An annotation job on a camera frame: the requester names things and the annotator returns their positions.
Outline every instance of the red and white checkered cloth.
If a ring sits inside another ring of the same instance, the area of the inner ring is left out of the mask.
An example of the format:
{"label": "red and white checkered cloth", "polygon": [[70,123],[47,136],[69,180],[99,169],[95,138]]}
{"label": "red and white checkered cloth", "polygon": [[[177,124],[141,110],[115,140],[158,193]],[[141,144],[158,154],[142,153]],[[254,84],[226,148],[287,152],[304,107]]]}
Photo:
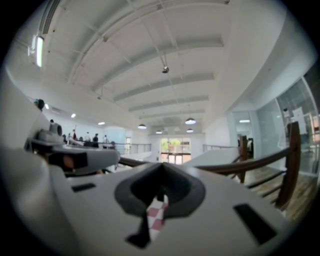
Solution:
{"label": "red and white checkered cloth", "polygon": [[168,198],[164,196],[164,202],[154,199],[147,209],[147,218],[151,241],[156,239],[157,235],[163,227],[164,209],[166,207],[168,207]]}

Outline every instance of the black rectangular slot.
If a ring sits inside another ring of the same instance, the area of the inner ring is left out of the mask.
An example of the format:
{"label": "black rectangular slot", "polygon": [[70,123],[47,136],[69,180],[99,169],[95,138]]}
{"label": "black rectangular slot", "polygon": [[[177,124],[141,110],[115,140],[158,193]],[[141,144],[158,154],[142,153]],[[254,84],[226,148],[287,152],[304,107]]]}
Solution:
{"label": "black rectangular slot", "polygon": [[93,183],[86,183],[86,184],[72,186],[72,190],[73,192],[80,192],[80,191],[89,190],[95,187],[96,185]]}
{"label": "black rectangular slot", "polygon": [[233,209],[260,245],[277,234],[248,204],[239,204]]}

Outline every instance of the fluorescent light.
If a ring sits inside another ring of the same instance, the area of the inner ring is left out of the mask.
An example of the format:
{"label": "fluorescent light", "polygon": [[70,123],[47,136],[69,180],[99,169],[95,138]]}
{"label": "fluorescent light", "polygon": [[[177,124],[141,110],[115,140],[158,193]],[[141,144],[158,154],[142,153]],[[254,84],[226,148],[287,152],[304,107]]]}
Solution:
{"label": "fluorescent light", "polygon": [[44,38],[38,36],[36,39],[36,64],[42,67],[42,50],[44,47]]}
{"label": "fluorescent light", "polygon": [[195,124],[197,121],[194,120],[193,118],[188,118],[187,120],[185,120],[185,124],[186,125],[193,125]]}
{"label": "fluorescent light", "polygon": [[147,129],[147,127],[143,123],[139,124],[138,128],[143,130]]}

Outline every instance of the wooden post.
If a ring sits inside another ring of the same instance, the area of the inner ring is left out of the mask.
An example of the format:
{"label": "wooden post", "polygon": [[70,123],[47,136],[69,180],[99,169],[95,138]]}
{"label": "wooden post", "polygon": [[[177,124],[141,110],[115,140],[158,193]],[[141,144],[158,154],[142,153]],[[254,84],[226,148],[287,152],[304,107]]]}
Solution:
{"label": "wooden post", "polygon": [[275,202],[275,206],[281,210],[284,210],[288,206],[289,201],[294,193],[299,175],[301,138],[298,122],[288,124],[288,134],[291,152],[285,159],[286,173],[283,177],[279,196]]}
{"label": "wooden post", "polygon": [[[239,155],[241,156],[240,161],[245,161],[248,159],[248,151],[247,151],[247,136],[241,136],[240,140],[240,147],[239,147]],[[241,183],[245,182],[246,172],[241,172],[238,174],[238,178],[240,179]]]}

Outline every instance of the wooden floor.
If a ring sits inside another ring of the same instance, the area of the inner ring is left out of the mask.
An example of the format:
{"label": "wooden floor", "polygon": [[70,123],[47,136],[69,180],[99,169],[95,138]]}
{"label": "wooden floor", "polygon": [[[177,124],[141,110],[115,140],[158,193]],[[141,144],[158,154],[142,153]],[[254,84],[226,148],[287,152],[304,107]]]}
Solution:
{"label": "wooden floor", "polygon": [[[252,182],[256,182],[262,180],[266,177],[275,174],[278,170],[274,170],[269,167],[264,167],[257,170],[248,171],[245,174],[244,184],[250,184]],[[252,191],[256,192],[258,195],[263,194],[275,188],[276,186],[280,185],[282,182],[283,176],[280,175],[277,178],[266,182],[258,187],[251,189]],[[299,175],[297,184],[295,186],[293,196],[290,200],[290,203],[286,209],[286,218],[290,222],[295,222],[300,220],[306,212],[309,210],[313,198],[316,195],[317,189],[317,179],[315,177]],[[274,193],[265,197],[266,200],[272,201],[278,196],[279,190],[275,191]]]}

